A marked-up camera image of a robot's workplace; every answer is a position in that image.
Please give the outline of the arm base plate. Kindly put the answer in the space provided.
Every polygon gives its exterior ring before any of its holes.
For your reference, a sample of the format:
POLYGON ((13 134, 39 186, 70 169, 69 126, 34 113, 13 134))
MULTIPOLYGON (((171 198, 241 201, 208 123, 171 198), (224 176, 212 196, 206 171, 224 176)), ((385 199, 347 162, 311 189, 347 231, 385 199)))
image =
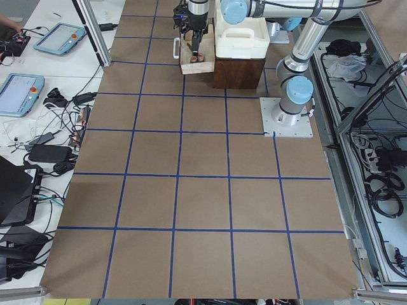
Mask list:
POLYGON ((267 22, 270 44, 289 44, 289 36, 278 22, 267 22))
POLYGON ((287 114, 280 108, 280 98, 261 97, 260 109, 265 137, 312 138, 307 108, 299 114, 287 114))

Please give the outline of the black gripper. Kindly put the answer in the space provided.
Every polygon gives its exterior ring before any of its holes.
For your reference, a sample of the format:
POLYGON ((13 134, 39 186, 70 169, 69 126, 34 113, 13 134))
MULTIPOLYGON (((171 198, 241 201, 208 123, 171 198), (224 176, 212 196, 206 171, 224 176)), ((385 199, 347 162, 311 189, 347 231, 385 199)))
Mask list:
POLYGON ((203 15, 194 15, 190 12, 182 13, 179 17, 179 32, 186 34, 193 31, 191 38, 192 55, 197 55, 199 52, 202 36, 208 33, 208 13, 203 15))

